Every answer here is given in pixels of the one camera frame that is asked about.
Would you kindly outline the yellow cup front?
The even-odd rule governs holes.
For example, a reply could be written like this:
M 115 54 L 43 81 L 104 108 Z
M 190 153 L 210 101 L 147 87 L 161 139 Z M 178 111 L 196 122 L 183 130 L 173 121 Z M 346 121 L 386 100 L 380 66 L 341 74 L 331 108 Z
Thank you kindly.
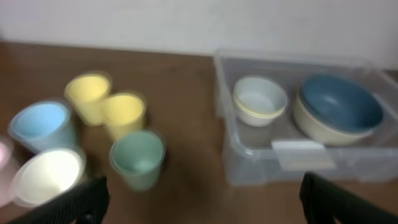
M 120 92 L 106 97 L 100 104 L 103 124 L 111 139 L 143 129 L 146 122 L 146 98 L 138 92 Z

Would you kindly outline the large beige bowl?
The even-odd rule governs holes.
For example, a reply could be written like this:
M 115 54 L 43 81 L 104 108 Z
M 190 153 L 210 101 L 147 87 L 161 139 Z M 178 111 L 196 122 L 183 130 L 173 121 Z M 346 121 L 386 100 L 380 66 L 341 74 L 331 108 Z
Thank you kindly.
M 374 131 L 365 133 L 346 133 L 333 129 L 317 120 L 302 103 L 297 94 L 293 105 L 293 117 L 299 129 L 314 141 L 328 146 L 345 146 L 373 135 Z

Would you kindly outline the dark blue bowl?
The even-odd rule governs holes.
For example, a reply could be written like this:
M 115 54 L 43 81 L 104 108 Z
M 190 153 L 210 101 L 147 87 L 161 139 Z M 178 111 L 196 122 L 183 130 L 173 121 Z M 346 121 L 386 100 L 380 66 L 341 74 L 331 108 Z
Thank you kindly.
M 384 120 L 382 106 L 358 82 L 336 75 L 314 75 L 300 87 L 302 103 L 331 128 L 365 133 Z

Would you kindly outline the clear plastic storage container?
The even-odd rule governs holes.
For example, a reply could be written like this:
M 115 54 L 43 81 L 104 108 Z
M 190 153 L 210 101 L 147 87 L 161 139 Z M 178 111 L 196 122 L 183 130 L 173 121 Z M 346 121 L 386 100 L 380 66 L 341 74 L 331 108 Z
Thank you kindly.
M 397 81 L 365 60 L 303 54 L 222 49 L 214 57 L 216 113 L 224 119 L 223 165 L 232 185 L 300 180 L 308 171 L 282 170 L 273 140 L 309 140 L 297 126 L 293 105 L 302 83 L 314 75 L 336 75 L 358 82 L 377 99 L 384 120 L 373 135 L 345 146 L 324 145 L 336 164 L 333 170 L 310 170 L 327 179 L 386 182 L 397 177 Z M 285 112 L 264 127 L 242 122 L 233 98 L 236 82 L 256 75 L 277 82 L 287 93 Z

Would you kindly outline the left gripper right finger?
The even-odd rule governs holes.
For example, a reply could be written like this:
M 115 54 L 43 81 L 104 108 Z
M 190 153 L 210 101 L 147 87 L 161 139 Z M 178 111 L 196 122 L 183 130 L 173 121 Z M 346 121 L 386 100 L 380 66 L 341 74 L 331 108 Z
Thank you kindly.
M 299 197 L 308 224 L 397 224 L 397 216 L 306 172 Z

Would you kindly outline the white small bowl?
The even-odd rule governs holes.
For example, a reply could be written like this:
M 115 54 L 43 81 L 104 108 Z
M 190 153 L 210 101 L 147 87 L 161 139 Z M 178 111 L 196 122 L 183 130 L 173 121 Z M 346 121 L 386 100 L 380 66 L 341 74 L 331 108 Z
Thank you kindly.
M 259 116 L 253 113 L 247 112 L 239 106 L 234 106 L 236 109 L 236 114 L 238 118 L 247 125 L 254 127 L 264 127 L 270 125 L 274 122 L 281 114 L 276 114 L 272 116 Z

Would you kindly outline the yellow small bowl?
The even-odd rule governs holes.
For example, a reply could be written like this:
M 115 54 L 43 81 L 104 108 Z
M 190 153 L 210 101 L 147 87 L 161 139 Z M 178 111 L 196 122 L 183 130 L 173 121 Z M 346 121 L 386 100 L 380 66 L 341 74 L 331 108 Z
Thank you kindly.
M 279 105 L 275 104 L 270 99 L 261 96 L 246 96 L 243 99 L 235 96 L 233 100 L 239 109 L 262 118 L 275 118 L 281 116 L 287 107 L 286 102 L 279 107 Z

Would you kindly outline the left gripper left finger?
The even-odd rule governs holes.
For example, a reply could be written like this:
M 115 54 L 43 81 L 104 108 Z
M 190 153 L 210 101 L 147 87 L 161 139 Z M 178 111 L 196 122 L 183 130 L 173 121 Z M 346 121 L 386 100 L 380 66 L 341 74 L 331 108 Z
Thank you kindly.
M 107 177 L 95 177 L 8 224 L 101 224 L 109 201 Z

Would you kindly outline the grey small bowl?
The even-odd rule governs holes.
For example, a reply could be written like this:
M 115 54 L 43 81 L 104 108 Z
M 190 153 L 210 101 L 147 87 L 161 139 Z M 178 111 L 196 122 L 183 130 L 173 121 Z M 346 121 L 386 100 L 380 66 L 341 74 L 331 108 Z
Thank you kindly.
M 279 107 L 284 102 L 289 102 L 286 91 L 277 82 L 256 75 L 240 78 L 234 86 L 233 96 L 240 99 L 246 96 L 261 96 L 270 99 Z

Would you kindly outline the mint green cup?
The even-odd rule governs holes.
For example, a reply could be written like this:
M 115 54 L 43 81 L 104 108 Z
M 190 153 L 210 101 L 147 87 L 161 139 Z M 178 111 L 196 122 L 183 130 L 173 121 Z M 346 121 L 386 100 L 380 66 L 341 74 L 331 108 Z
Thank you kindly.
M 143 192 L 158 182 L 165 154 L 162 138 L 153 131 L 141 130 L 117 140 L 109 161 L 130 189 Z

